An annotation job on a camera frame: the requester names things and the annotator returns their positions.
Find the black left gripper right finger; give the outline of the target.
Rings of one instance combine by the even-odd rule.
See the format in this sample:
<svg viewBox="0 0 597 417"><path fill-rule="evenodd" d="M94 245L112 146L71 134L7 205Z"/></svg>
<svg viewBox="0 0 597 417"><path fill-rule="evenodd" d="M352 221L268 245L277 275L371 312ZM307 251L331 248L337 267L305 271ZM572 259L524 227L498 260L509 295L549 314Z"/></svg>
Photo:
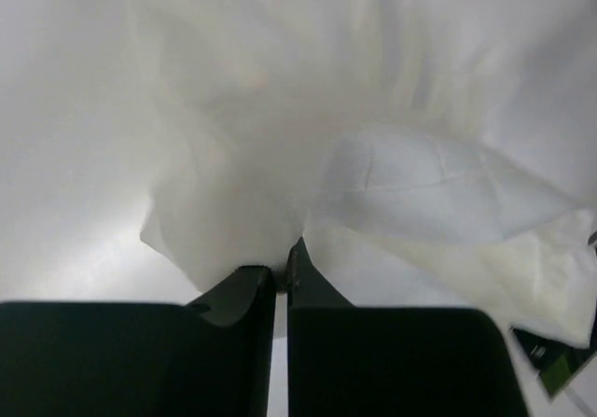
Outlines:
<svg viewBox="0 0 597 417"><path fill-rule="evenodd" d="M486 313L356 306L313 266L303 241L288 270L290 415L531 415Z"/></svg>

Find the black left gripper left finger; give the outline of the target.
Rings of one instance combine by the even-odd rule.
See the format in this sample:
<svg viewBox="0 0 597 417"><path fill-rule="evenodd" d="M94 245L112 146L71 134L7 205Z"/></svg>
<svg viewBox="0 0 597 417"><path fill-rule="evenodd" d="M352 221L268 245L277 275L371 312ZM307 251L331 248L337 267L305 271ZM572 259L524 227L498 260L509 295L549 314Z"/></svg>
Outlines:
<svg viewBox="0 0 597 417"><path fill-rule="evenodd" d="M263 416L276 288L242 267L186 305L5 302L5 416Z"/></svg>

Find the white skirt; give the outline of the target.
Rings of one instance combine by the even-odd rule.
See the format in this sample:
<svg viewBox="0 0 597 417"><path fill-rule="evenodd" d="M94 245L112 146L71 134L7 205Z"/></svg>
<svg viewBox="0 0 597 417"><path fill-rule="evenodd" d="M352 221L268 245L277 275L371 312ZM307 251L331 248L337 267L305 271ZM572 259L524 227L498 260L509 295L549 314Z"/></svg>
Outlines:
<svg viewBox="0 0 597 417"><path fill-rule="evenodd" d="M298 241L359 305L576 347L596 313L589 0L131 0L185 158L141 240L201 291Z"/></svg>

